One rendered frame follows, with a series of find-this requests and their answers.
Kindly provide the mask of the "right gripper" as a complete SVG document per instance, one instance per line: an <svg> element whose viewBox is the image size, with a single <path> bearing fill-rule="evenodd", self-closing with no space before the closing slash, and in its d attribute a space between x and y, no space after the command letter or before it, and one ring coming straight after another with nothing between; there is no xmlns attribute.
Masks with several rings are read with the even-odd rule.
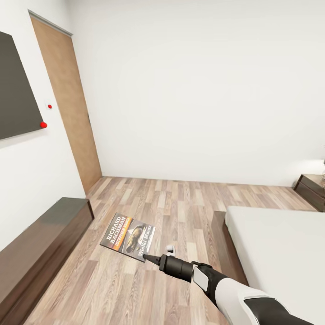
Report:
<svg viewBox="0 0 325 325"><path fill-rule="evenodd" d="M181 270L184 260L167 256L165 254L163 254L161 257L147 254L143 255L143 258L158 265L159 270L165 274L181 279Z"/></svg>

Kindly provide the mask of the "hardback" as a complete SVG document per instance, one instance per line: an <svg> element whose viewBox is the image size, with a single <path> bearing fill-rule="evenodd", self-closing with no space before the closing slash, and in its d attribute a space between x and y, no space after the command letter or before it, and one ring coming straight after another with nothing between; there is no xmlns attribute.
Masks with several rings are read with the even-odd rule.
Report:
<svg viewBox="0 0 325 325"><path fill-rule="evenodd" d="M115 213L100 245L145 263L143 255L149 252L155 229L152 225Z"/></svg>

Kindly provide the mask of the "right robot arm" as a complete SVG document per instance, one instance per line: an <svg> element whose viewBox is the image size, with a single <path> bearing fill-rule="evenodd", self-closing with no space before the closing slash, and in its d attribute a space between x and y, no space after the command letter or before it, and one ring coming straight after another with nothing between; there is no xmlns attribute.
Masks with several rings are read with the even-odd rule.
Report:
<svg viewBox="0 0 325 325"><path fill-rule="evenodd" d="M223 313L230 325L314 325L295 317L278 299L248 287L213 269L211 265L176 258L174 244L160 256L143 255L167 275L196 283Z"/></svg>

